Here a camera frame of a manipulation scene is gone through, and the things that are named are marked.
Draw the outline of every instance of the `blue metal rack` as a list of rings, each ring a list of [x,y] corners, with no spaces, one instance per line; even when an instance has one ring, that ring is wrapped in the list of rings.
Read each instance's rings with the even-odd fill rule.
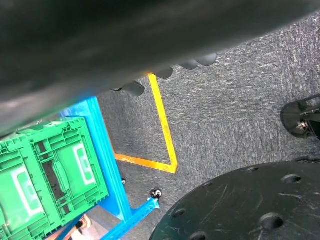
[[[66,108],[61,111],[60,115],[70,118],[85,118],[109,194],[109,197],[100,202],[99,205],[122,221],[103,237],[103,240],[118,240],[154,209],[159,208],[158,201],[152,197],[137,209],[131,207],[97,97],[89,98]],[[63,240],[82,216],[69,223],[57,239]]]

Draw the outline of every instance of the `caster wheel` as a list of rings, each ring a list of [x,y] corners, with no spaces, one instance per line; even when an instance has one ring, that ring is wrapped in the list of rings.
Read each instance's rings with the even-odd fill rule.
[[[179,65],[187,70],[195,70],[198,65],[207,66],[207,67],[211,66],[217,61],[217,57],[218,57],[218,54],[214,52],[214,53],[211,53],[211,54],[208,54],[205,56],[198,57],[197,59],[187,60],[187,61],[180,63]],[[163,68],[157,72],[154,72],[153,74],[155,74],[158,78],[168,79],[173,73],[174,73],[174,69],[169,66],[169,67]]]
[[[145,92],[145,89],[146,88],[144,86],[140,84],[139,82],[133,81],[127,83],[122,88],[112,88],[110,90],[113,92],[127,91],[133,96],[139,97],[143,95]]]
[[[320,105],[312,105],[320,95],[288,103],[282,108],[280,117],[283,126],[296,138],[320,137]]]
[[[162,192],[159,189],[152,189],[150,191],[150,196],[153,199],[159,200],[162,196]]]
[[[150,240],[318,240],[319,172],[292,161],[219,176],[177,202]]]

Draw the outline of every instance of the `yellow tape line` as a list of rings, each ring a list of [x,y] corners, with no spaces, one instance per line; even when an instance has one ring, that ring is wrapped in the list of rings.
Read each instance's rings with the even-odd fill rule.
[[[163,135],[165,136],[165,141],[167,145],[171,164],[151,161],[138,157],[126,156],[118,153],[115,153],[114,155],[115,156],[115,159],[119,161],[175,174],[177,172],[177,168],[178,168],[178,161],[177,159],[176,151],[174,150],[174,142],[167,119],[166,111],[165,110],[162,94],[160,93],[159,85],[158,84],[157,77],[155,75],[149,74],[148,77],[150,81],[158,117],[160,118],[161,126],[162,127]]]

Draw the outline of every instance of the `gray carpet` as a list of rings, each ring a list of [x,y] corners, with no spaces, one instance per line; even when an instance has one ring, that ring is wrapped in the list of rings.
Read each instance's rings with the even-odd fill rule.
[[[146,240],[152,228],[189,191],[248,165],[320,157],[320,142],[286,132],[279,112],[286,103],[319,93],[320,14],[232,49],[211,67],[176,67],[159,79],[179,167],[177,174],[118,162],[131,204],[145,202],[151,188],[163,191],[155,210],[126,237]],[[99,96],[117,153],[168,162],[150,86],[141,97],[106,92]],[[110,222],[109,216],[93,212]]]

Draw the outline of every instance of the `plastic crate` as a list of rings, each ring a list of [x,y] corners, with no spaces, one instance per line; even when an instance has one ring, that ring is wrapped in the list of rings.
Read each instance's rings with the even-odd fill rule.
[[[101,207],[101,211],[109,212],[121,220],[117,226],[103,236],[103,240],[122,239],[124,235],[134,228],[153,210],[160,208],[158,200],[152,197],[139,208],[131,207],[97,97],[91,97],[70,106],[60,112],[60,115],[85,118],[98,155],[104,179],[110,193],[109,197],[100,201],[99,206]],[[59,235],[57,240],[65,239],[67,233],[74,227],[78,219],[75,218],[70,222]]]
[[[0,141],[0,181],[0,239],[42,239],[61,225],[25,136]]]
[[[62,118],[23,129],[63,224],[109,195],[83,117]]]
[[[43,239],[109,195],[84,118],[0,141],[0,239]]]

